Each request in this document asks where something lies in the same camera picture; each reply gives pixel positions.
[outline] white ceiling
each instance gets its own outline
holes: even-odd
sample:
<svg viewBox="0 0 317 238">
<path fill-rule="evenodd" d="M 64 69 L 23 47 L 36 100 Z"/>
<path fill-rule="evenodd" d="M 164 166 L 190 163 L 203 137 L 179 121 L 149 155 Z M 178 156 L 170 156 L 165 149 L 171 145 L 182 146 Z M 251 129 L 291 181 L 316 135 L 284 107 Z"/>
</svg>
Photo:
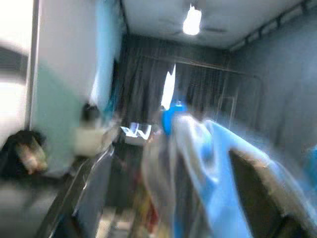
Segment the white ceiling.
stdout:
<svg viewBox="0 0 317 238">
<path fill-rule="evenodd" d="M 190 0 L 123 0 L 123 4 L 133 34 L 227 48 L 300 1 L 198 0 L 203 15 L 201 26 L 227 30 L 200 32 L 198 36 L 173 34 L 182 30 Z"/>
</svg>

